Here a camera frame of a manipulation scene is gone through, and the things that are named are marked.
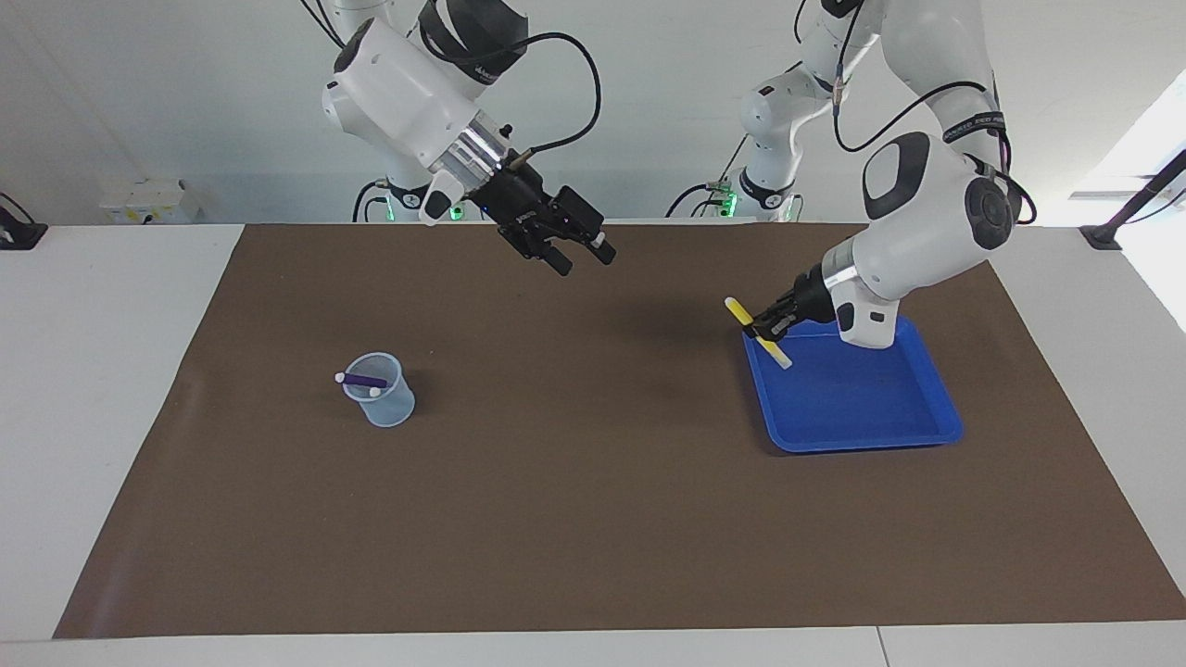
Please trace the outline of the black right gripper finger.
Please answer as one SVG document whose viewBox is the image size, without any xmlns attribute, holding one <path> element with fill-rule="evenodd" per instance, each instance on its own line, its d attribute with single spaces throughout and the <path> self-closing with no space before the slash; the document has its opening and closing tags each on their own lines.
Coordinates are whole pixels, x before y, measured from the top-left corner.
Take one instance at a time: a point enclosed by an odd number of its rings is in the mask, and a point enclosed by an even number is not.
<svg viewBox="0 0 1186 667">
<path fill-rule="evenodd" d="M 528 260 L 546 262 L 560 277 L 570 273 L 573 262 L 551 244 L 546 234 L 529 227 L 500 227 L 500 237 Z"/>
<path fill-rule="evenodd" d="M 604 231 L 604 215 L 588 201 L 566 185 L 554 197 L 554 210 L 561 220 L 566 239 L 584 244 L 585 249 L 601 265 L 608 266 L 617 258 L 617 249 L 610 244 Z"/>
</svg>

